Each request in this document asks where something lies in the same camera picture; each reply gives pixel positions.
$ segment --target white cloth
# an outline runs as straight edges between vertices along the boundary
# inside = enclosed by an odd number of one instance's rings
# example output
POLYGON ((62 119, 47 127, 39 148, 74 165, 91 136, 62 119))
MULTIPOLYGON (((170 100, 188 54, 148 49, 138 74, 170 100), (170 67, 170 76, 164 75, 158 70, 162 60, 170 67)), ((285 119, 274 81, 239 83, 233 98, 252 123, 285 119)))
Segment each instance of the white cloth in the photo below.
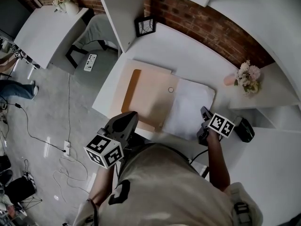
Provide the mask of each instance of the white cloth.
POLYGON ((205 106, 210 110, 214 95, 215 91, 206 85, 179 79, 174 103, 162 130, 186 140, 196 140, 204 122, 201 108, 205 106))
MULTIPOLYGON (((261 225, 262 214, 240 183, 231 185, 223 193, 179 154, 154 145, 126 165, 119 186, 98 211, 99 225, 230 226, 233 225, 233 203, 229 191, 233 187, 240 190, 242 200, 249 205, 253 225, 261 225)), ((86 202, 81 205, 73 225, 91 225, 91 218, 93 207, 86 202)))

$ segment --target white paper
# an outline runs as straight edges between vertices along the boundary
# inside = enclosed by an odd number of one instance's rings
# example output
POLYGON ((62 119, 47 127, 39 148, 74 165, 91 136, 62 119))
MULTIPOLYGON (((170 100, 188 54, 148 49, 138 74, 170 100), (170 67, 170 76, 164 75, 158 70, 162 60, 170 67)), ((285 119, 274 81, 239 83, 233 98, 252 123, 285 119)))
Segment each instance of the white paper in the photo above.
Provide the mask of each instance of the white paper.
POLYGON ((174 103, 162 130, 186 140, 196 140, 204 122, 201 108, 210 109, 215 91, 206 85, 179 79, 174 103))

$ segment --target gray concrete floor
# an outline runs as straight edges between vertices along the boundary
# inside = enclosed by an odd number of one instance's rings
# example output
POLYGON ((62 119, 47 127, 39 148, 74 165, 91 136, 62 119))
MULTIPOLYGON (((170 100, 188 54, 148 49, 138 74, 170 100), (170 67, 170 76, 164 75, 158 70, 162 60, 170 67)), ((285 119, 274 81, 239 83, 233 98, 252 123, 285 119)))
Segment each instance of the gray concrete floor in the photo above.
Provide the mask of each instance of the gray concrete floor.
MULTIPOLYGON (((27 75, 30 66, 20 62, 12 73, 14 80, 23 84, 29 83, 27 75)), ((29 132, 42 140, 46 140, 57 147, 63 148, 64 141, 68 139, 68 74, 59 68, 49 66, 48 69, 33 71, 31 80, 39 86, 39 93, 34 100, 11 97, 10 103, 20 104, 29 117, 29 132)), ((29 161, 29 172, 33 175, 37 185, 37 196, 42 203, 27 211, 28 215, 40 226, 58 226, 64 222, 72 223, 77 214, 79 204, 87 198, 87 193, 78 188, 67 185, 67 177, 60 174, 62 165, 68 170, 69 176, 84 181, 69 179, 72 186, 87 189, 97 165, 92 163, 83 146, 90 142, 96 132, 103 127, 107 118, 91 108, 97 91, 79 84, 74 76, 70 77, 70 143, 72 157, 77 152, 78 161, 83 163, 86 171, 78 162, 60 160, 63 152, 29 137, 26 129, 25 113, 12 105, 8 108, 7 121, 9 133, 7 135, 7 153, 14 172, 14 179, 22 176, 24 160, 29 161)), ((7 125, 1 122, 0 129, 4 135, 7 125)))

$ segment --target white cable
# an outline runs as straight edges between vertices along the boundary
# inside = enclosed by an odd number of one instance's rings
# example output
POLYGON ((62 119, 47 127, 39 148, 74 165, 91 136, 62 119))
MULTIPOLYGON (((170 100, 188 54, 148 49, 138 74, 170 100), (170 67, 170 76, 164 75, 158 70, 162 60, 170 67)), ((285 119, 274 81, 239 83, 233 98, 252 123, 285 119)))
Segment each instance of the white cable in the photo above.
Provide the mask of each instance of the white cable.
POLYGON ((69 141, 69 137, 70 137, 70 131, 71 131, 71 125, 70 125, 70 74, 68 74, 68 122, 69 122, 69 133, 68 133, 68 140, 69 141))
POLYGON ((58 186, 60 187, 60 192, 61 192, 62 199, 64 200, 64 202, 65 202, 66 204, 68 204, 68 205, 71 206, 71 207, 73 207, 73 206, 72 206, 70 203, 68 203, 68 202, 66 201, 66 199, 64 198, 64 196, 63 196, 63 193, 62 193, 62 187, 61 187, 61 185, 58 183, 58 181, 57 181, 56 178, 55 178, 55 172, 58 172, 58 173, 60 173, 60 174, 64 174, 64 175, 67 177, 66 183, 67 183, 67 185, 68 185, 69 187, 72 187, 72 188, 79 188, 79 189, 81 189, 82 191, 84 191, 84 192, 86 192, 87 194, 89 194, 89 192, 87 192, 85 189, 83 189, 83 188, 81 188, 81 187, 78 187, 78 186, 72 186, 72 185, 70 185, 70 184, 68 183, 68 179, 72 179, 72 180, 79 181, 79 182, 85 182, 85 181, 87 181, 87 179, 88 179, 88 170, 87 170, 87 168, 86 168, 80 161, 77 160, 77 152, 76 152, 76 150, 75 150, 74 148, 72 148, 72 149, 75 151, 76 159, 74 159, 74 161, 72 161, 72 160, 69 160, 69 159, 67 159, 67 158, 61 157, 61 158, 59 159, 59 163, 61 164, 62 167, 60 168, 59 171, 58 171, 58 170, 55 170, 55 171, 53 172, 53 174, 52 174, 53 179, 55 180, 55 182, 56 182, 56 183, 58 184, 58 186), (69 176, 68 170, 62 165, 61 160, 67 160, 67 161, 71 161, 71 162, 75 162, 75 161, 76 161, 76 162, 80 163, 80 164, 84 167, 84 169, 86 170, 86 179, 82 180, 82 179, 77 179, 77 178, 72 178, 72 177, 70 177, 70 176, 69 176))

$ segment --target cardboard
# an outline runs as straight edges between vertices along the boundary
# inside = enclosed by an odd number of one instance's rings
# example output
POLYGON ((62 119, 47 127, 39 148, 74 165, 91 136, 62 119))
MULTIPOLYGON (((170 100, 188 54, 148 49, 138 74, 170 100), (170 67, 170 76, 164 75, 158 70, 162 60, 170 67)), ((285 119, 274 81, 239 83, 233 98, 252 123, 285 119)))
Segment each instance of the cardboard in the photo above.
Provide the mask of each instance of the cardboard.
POLYGON ((119 79, 110 118, 127 111, 137 111, 137 127, 148 131, 159 131, 174 101, 174 93, 179 78, 171 75, 171 70, 147 63, 126 61, 119 79))

